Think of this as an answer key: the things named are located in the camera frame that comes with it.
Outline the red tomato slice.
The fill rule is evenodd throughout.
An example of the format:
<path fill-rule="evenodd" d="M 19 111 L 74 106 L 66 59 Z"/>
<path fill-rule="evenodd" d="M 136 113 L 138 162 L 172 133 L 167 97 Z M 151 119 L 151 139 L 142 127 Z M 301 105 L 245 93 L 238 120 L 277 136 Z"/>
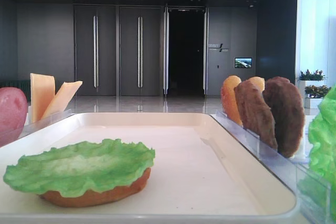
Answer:
<path fill-rule="evenodd" d="M 21 89 L 1 88 L 1 147 L 19 138 L 27 112 L 27 99 Z"/>

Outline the front bread bun slice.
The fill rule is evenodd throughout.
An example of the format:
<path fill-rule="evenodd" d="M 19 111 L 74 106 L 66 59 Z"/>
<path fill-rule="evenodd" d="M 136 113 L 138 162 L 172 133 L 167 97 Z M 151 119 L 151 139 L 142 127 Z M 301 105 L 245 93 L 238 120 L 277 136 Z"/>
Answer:
<path fill-rule="evenodd" d="M 227 114 L 228 118 L 242 126 L 243 123 L 238 112 L 234 91 L 234 88 L 237 87 L 240 83 L 241 79 L 238 76 L 227 77 L 222 84 L 220 94 L 223 110 Z"/>

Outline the bread bun slice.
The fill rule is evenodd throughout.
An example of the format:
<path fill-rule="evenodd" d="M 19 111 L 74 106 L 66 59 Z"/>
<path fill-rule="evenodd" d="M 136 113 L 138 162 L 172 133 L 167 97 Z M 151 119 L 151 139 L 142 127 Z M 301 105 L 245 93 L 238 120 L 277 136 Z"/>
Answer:
<path fill-rule="evenodd" d="M 150 177 L 150 173 L 151 169 L 147 168 L 143 175 L 134 181 L 131 185 L 117 186 L 114 189 L 107 190 L 102 193 L 88 190 L 82 196 L 66 198 L 63 197 L 58 191 L 47 191 L 46 193 L 39 195 L 39 197 L 59 207 L 81 208 L 107 204 L 119 201 L 143 190 L 147 184 L 147 180 Z"/>
<path fill-rule="evenodd" d="M 223 110 L 227 114 L 228 118 L 242 126 L 243 123 L 238 112 L 234 91 L 234 88 L 237 87 L 240 83 L 241 79 L 238 76 L 227 77 L 222 84 L 220 94 Z"/>
<path fill-rule="evenodd" d="M 261 92 L 265 89 L 265 79 L 262 77 L 251 77 L 248 79 L 252 84 L 254 84 Z"/>

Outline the front brown meat patty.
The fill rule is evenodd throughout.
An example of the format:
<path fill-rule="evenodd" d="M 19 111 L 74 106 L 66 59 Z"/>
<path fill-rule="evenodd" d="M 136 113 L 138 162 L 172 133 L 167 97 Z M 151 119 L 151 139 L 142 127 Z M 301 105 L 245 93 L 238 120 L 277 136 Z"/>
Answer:
<path fill-rule="evenodd" d="M 246 80 L 235 87 L 234 92 L 244 128 L 259 135 L 260 140 L 271 148 L 277 149 L 275 120 L 258 87 Z"/>

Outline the brown meat patty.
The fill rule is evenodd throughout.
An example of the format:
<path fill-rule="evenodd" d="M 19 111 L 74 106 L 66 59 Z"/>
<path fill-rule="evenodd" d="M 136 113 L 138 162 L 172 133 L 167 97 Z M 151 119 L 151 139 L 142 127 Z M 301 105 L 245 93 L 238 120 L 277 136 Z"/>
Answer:
<path fill-rule="evenodd" d="M 262 94 L 275 120 L 278 153 L 290 158 L 299 149 L 305 124 L 299 90 L 289 79 L 274 77 L 266 81 Z"/>
<path fill-rule="evenodd" d="M 235 87 L 234 92 L 244 128 L 259 135 L 260 140 L 271 148 L 277 149 L 275 120 L 258 87 L 246 80 Z"/>

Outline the rear bread bun slice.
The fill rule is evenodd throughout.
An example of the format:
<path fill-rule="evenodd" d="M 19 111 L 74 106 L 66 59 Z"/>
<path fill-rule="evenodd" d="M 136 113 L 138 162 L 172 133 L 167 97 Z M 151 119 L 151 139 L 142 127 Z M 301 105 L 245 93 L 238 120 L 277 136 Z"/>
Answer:
<path fill-rule="evenodd" d="M 254 84 L 261 92 L 265 89 L 265 79 L 262 77 L 251 77 L 248 79 L 252 84 Z"/>

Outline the green lettuce leaf on bun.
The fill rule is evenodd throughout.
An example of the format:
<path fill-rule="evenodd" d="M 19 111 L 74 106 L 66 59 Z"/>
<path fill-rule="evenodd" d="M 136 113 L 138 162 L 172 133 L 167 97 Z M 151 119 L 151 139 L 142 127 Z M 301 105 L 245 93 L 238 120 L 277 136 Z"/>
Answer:
<path fill-rule="evenodd" d="M 16 165 L 6 167 L 3 181 L 25 193 L 57 191 L 73 198 L 88 190 L 101 193 L 129 186 L 154 165 L 154 159 L 155 150 L 142 142 L 109 138 L 101 143 L 83 141 L 38 155 L 24 155 Z"/>

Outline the leaning orange cheese slice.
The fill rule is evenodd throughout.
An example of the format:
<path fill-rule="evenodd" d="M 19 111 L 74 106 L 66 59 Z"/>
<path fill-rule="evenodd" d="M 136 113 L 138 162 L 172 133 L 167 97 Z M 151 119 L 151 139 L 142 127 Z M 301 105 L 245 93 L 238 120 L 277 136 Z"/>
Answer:
<path fill-rule="evenodd" d="M 82 81 L 64 82 L 41 118 L 44 119 L 50 115 L 64 111 L 81 85 Z"/>

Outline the rear brown meat patty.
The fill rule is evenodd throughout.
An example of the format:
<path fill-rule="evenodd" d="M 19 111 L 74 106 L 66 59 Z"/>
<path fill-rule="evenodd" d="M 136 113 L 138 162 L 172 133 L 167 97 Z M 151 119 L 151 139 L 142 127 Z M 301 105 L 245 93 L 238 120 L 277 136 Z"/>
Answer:
<path fill-rule="evenodd" d="M 266 81 L 262 94 L 275 120 L 278 153 L 290 158 L 299 149 L 305 124 L 299 90 L 289 79 L 274 77 Z"/>

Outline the bottom bread bun slice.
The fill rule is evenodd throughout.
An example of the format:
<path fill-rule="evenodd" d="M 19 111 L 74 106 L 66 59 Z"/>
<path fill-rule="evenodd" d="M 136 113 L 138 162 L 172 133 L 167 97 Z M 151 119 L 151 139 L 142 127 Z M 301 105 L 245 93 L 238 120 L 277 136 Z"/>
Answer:
<path fill-rule="evenodd" d="M 117 186 L 114 189 L 107 190 L 102 193 L 88 190 L 82 196 L 66 198 L 63 197 L 58 191 L 47 191 L 46 193 L 39 195 L 39 197 L 59 207 L 81 208 L 107 204 L 119 201 L 143 190 L 147 184 L 147 180 L 150 177 L 150 173 L 151 169 L 147 168 L 143 175 L 134 181 L 131 185 Z"/>

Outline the upright orange cheese slice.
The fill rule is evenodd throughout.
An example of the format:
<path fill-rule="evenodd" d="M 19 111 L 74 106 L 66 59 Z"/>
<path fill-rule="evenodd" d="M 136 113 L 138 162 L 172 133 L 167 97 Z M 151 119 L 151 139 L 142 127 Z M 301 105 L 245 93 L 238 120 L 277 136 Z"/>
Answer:
<path fill-rule="evenodd" d="M 30 74 L 31 122 L 39 121 L 55 96 L 55 78 L 43 74 Z"/>

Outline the green lettuce in holder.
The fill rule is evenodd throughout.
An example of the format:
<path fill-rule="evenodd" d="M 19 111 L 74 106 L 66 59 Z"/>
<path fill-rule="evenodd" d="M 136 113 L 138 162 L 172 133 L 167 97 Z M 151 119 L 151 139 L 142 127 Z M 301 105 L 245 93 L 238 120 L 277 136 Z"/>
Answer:
<path fill-rule="evenodd" d="M 325 207 L 330 195 L 330 214 L 335 221 L 335 87 L 319 104 L 319 114 L 310 122 L 309 143 L 313 145 L 309 168 L 314 175 L 299 182 L 302 193 Z"/>

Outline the white rectangular tray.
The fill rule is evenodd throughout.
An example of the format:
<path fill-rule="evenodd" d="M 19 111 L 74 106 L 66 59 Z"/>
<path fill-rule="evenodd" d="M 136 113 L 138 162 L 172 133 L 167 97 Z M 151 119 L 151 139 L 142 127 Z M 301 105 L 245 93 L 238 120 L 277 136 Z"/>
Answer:
<path fill-rule="evenodd" d="M 80 113 L 1 148 L 1 171 L 22 155 L 105 138 L 155 149 L 146 187 L 119 202 L 61 208 L 1 183 L 1 223 L 295 223 L 295 193 L 201 113 Z"/>

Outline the clear left acrylic rack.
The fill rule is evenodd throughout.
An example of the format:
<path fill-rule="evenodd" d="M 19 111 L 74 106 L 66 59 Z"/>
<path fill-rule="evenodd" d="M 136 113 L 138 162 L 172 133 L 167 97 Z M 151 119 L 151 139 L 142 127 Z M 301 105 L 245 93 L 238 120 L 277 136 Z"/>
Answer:
<path fill-rule="evenodd" d="M 24 136 L 30 135 L 38 130 L 44 129 L 58 121 L 61 121 L 69 116 L 73 115 L 72 109 L 65 110 L 63 112 L 55 113 L 40 121 L 25 125 L 8 132 L 1 132 L 1 147 L 8 145 Z"/>

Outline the clear acrylic rack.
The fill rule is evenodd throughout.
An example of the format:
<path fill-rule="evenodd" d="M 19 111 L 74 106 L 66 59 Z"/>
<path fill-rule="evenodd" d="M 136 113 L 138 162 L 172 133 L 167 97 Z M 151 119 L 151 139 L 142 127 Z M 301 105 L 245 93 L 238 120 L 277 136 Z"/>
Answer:
<path fill-rule="evenodd" d="M 335 223 L 335 191 L 331 184 L 297 158 L 284 158 L 259 140 L 259 136 L 217 111 L 212 117 L 246 147 L 298 196 L 300 210 L 309 223 Z"/>
<path fill-rule="evenodd" d="M 65 110 L 63 112 L 55 113 L 40 121 L 25 125 L 8 132 L 1 132 L 1 147 L 8 145 L 24 136 L 30 135 L 38 130 L 44 129 L 58 121 L 61 121 L 69 116 L 73 115 L 72 109 Z"/>

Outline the lower flower planter box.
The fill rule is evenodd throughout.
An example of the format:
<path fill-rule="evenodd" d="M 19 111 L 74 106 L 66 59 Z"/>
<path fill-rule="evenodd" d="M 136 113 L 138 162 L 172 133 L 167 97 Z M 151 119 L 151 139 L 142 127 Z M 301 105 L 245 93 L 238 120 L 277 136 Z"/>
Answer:
<path fill-rule="evenodd" d="M 318 105 L 321 103 L 323 98 L 327 95 L 327 93 L 331 90 L 331 87 L 327 85 L 322 86 L 306 86 L 305 94 L 306 98 L 304 101 L 304 106 L 308 109 L 317 109 Z"/>

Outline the flower planter box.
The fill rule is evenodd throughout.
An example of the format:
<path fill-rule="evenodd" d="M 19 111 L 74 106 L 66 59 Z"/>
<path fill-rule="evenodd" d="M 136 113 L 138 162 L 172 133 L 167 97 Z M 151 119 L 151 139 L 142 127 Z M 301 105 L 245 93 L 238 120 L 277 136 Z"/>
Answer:
<path fill-rule="evenodd" d="M 299 76 L 298 85 L 299 90 L 305 93 L 307 86 L 322 86 L 325 84 L 325 75 L 322 70 L 316 70 L 311 72 L 307 69 L 305 72 L 301 71 Z"/>
<path fill-rule="evenodd" d="M 317 109 L 318 105 L 321 103 L 323 98 L 327 95 L 327 93 L 331 90 L 331 87 L 327 85 L 322 86 L 306 86 L 305 94 L 306 98 L 304 101 L 304 106 L 308 109 Z"/>

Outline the upper flower planter box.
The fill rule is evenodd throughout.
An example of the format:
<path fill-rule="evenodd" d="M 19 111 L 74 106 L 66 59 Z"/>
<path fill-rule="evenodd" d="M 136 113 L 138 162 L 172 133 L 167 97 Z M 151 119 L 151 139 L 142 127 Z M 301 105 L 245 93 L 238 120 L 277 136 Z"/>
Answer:
<path fill-rule="evenodd" d="M 325 84 L 325 75 L 322 70 L 316 70 L 311 72 L 307 69 L 305 72 L 301 71 L 299 76 L 298 85 L 299 90 L 305 93 L 307 86 L 322 86 Z"/>

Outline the clear right acrylic rack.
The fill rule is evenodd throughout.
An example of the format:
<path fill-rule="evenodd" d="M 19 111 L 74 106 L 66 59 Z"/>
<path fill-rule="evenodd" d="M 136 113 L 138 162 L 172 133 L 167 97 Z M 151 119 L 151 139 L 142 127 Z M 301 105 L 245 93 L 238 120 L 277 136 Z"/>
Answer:
<path fill-rule="evenodd" d="M 217 111 L 212 117 L 246 147 L 298 196 L 300 210 L 309 223 L 335 223 L 335 191 L 331 184 L 297 158 L 284 158 L 259 140 L 259 136 Z"/>

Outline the small wall display screen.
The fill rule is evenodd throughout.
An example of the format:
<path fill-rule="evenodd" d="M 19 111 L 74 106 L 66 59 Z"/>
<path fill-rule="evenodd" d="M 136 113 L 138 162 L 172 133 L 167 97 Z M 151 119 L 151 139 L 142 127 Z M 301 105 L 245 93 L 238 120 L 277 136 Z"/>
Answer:
<path fill-rule="evenodd" d="M 235 68 L 252 68 L 252 58 L 234 58 Z"/>

